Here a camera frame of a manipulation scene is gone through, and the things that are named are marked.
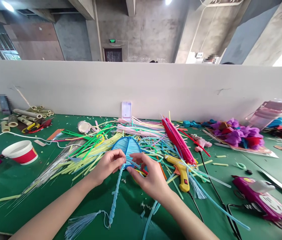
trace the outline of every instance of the person's left hand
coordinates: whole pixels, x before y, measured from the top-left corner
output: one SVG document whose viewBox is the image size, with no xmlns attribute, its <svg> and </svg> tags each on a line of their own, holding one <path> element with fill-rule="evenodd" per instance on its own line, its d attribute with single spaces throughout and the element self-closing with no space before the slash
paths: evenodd
<svg viewBox="0 0 282 240">
<path fill-rule="evenodd" d="M 111 173 L 115 173 L 126 162 L 126 156 L 121 149 L 107 151 L 99 160 L 89 177 L 100 185 Z"/>
</svg>

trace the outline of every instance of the white bucket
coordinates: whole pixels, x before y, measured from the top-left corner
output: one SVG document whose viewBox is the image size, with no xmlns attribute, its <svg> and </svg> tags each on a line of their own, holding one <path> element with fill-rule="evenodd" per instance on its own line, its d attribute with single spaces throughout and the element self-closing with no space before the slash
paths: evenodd
<svg viewBox="0 0 282 240">
<path fill-rule="evenodd" d="M 2 151 L 2 155 L 9 157 L 21 165 L 34 162 L 38 155 L 29 140 L 14 143 Z"/>
</svg>

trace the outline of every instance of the water bottle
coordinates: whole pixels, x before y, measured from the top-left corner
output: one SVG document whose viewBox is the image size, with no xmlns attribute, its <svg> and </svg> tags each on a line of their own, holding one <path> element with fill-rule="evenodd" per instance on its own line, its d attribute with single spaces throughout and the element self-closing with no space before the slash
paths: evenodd
<svg viewBox="0 0 282 240">
<path fill-rule="evenodd" d="M 262 130 L 281 115 L 282 99 L 264 102 L 249 119 L 249 127 L 257 127 Z"/>
</svg>

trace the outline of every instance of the yellow glue gun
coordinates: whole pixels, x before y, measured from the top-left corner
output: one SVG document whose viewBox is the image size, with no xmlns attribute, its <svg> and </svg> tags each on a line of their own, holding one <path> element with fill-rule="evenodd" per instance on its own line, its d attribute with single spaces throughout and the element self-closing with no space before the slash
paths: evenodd
<svg viewBox="0 0 282 240">
<path fill-rule="evenodd" d="M 179 185 L 182 192 L 190 191 L 190 185 L 187 175 L 187 167 L 184 166 L 183 162 L 173 156 L 165 155 L 164 158 L 169 162 L 172 163 L 176 168 L 178 168 L 181 177 L 181 184 Z"/>
</svg>

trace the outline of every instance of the blue braided handle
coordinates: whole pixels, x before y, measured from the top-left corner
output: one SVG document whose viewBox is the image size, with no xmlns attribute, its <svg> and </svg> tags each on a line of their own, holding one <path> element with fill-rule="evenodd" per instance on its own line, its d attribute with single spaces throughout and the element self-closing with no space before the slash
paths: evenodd
<svg viewBox="0 0 282 240">
<path fill-rule="evenodd" d="M 113 218 L 114 218 L 114 214 L 115 214 L 115 207 L 116 207 L 116 200 L 117 200 L 117 195 L 118 195 L 118 188 L 119 188 L 119 185 L 120 185 L 120 181 L 121 181 L 122 172 L 123 172 L 124 167 L 125 167 L 125 163 L 121 166 L 120 173 L 118 174 L 118 179 L 117 179 L 117 182 L 116 182 L 112 207 L 111 207 L 111 211 L 110 211 L 109 218 L 108 218 L 108 223 L 109 223 L 110 226 L 113 223 Z"/>
</svg>

